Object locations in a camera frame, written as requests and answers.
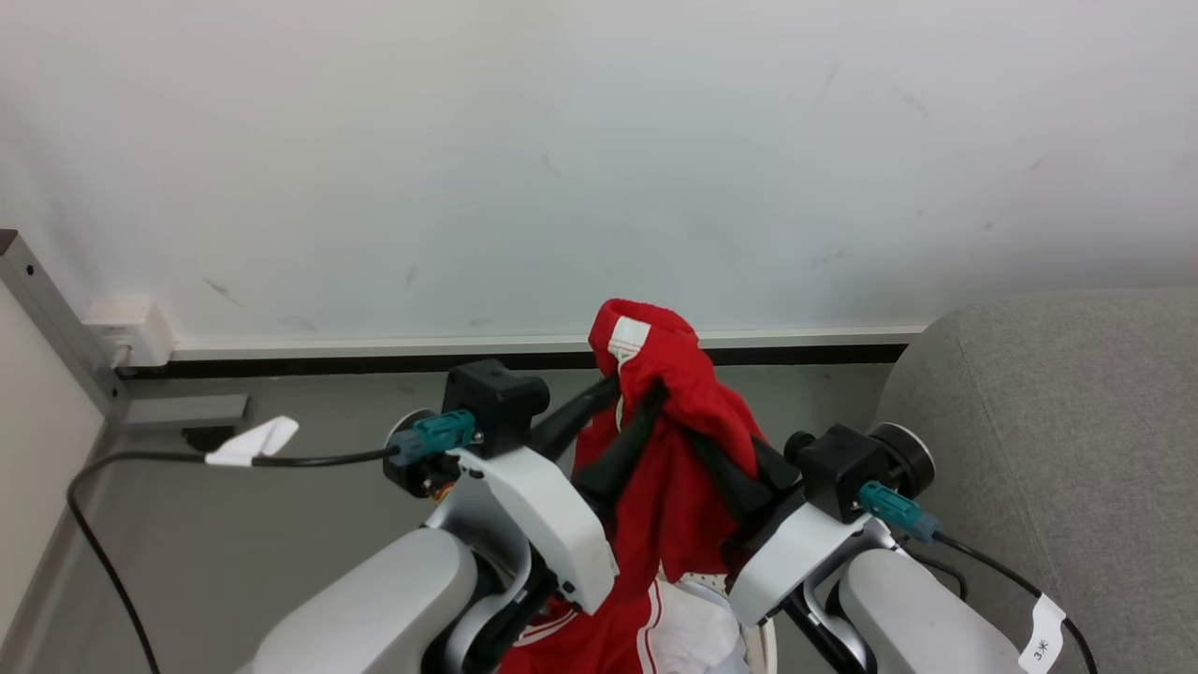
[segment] teal connector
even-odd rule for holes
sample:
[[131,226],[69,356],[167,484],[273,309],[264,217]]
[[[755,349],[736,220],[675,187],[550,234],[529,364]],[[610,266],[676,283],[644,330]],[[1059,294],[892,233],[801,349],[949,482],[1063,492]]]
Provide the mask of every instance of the teal connector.
[[924,509],[898,492],[871,480],[861,487],[861,508],[882,522],[908,532],[916,541],[932,542],[942,529],[940,521],[924,515]]
[[474,415],[466,411],[454,411],[422,419],[412,429],[394,433],[387,447],[399,449],[397,464],[407,466],[428,456],[468,447],[473,442]]

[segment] black baseboard strip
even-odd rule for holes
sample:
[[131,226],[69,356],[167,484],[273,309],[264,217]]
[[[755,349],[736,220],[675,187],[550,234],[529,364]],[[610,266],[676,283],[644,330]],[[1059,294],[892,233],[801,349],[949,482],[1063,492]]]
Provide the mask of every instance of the black baseboard strip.
[[[846,365],[888,364],[898,360],[906,345],[851,347],[785,347],[710,350],[715,365]],[[122,368],[121,379],[240,379],[246,377],[313,377],[317,375],[380,375],[446,372],[462,364],[498,359],[510,370],[589,370],[594,354],[473,354],[447,357],[370,357],[329,359],[268,359],[179,362],[163,368]]]

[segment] white plug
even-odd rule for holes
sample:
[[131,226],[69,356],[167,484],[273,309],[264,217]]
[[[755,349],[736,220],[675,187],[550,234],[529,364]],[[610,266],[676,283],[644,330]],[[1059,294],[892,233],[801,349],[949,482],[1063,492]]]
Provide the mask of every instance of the white plug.
[[83,323],[104,346],[113,368],[167,365],[175,351],[175,336],[150,297],[98,299],[89,306]]

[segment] white baseboard trim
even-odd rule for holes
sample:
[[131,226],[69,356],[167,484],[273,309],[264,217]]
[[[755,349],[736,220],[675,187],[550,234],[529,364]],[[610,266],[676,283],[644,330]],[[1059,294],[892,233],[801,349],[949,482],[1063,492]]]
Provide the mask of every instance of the white baseboard trim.
[[[908,345],[926,324],[806,327],[700,332],[704,350],[852,347]],[[182,341],[174,362],[444,357],[473,354],[562,354],[588,352],[586,334],[441,336],[441,339]]]

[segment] metal frame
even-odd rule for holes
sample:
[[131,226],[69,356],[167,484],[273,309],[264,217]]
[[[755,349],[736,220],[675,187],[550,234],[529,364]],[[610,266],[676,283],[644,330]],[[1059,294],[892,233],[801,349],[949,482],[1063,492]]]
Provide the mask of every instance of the metal frame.
[[108,354],[16,229],[0,229],[0,280],[117,431],[236,426],[246,417],[247,395],[133,400]]

